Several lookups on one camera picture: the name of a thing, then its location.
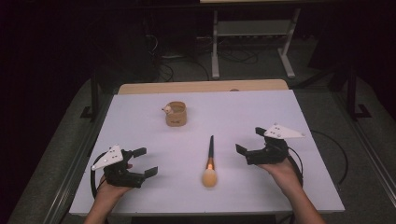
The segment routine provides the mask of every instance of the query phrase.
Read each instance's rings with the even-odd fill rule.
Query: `gray carpet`
[[[289,57],[296,73],[295,79],[286,78],[281,61],[277,57],[277,44],[267,46],[263,50],[253,50],[258,53],[256,63],[243,64],[219,59],[220,79],[263,79],[282,78],[288,84],[294,85],[312,77],[318,71],[307,68],[315,40],[294,40],[290,46]],[[244,57],[243,52],[232,52],[238,57]],[[202,81],[207,80],[210,73],[210,54],[202,54],[193,63],[191,60],[179,59],[167,63],[173,68],[174,81]],[[162,77],[158,81],[169,78],[167,67],[163,67]],[[348,175],[340,186],[340,197],[346,208],[345,212],[323,215],[328,223],[394,223],[396,220],[395,206],[384,190],[377,177],[370,157],[364,145],[356,134],[354,121],[345,113],[345,91],[329,92],[325,86],[331,76],[325,77],[306,90],[295,91],[296,97],[304,112],[311,130],[329,135],[346,151],[349,159]],[[102,95],[102,113],[111,96]],[[372,118],[359,119],[359,126],[370,139],[381,161],[387,167],[391,176],[396,176],[394,164],[396,124],[387,114],[381,104],[375,99],[371,88],[359,80],[357,100],[365,104]],[[80,113],[90,104],[90,83],[81,87],[75,100],[66,111],[64,119],[53,136],[42,161],[23,193],[9,223],[82,223],[83,218],[67,214],[67,208],[73,201],[73,189],[78,185],[87,158],[84,153],[78,161],[78,167],[71,167],[79,150],[86,150],[87,138],[100,130],[101,120],[90,122],[81,119]],[[325,161],[334,184],[344,173],[345,160],[340,148],[328,137],[313,133],[320,154]],[[67,172],[74,171],[73,176]],[[64,182],[68,183],[69,193],[64,194]],[[129,217],[111,217],[110,223],[130,223]]]

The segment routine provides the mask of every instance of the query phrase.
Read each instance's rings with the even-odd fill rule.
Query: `brown container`
[[[183,102],[174,101],[168,104],[172,111],[166,114],[166,124],[171,127],[180,127],[187,123],[187,108]]]

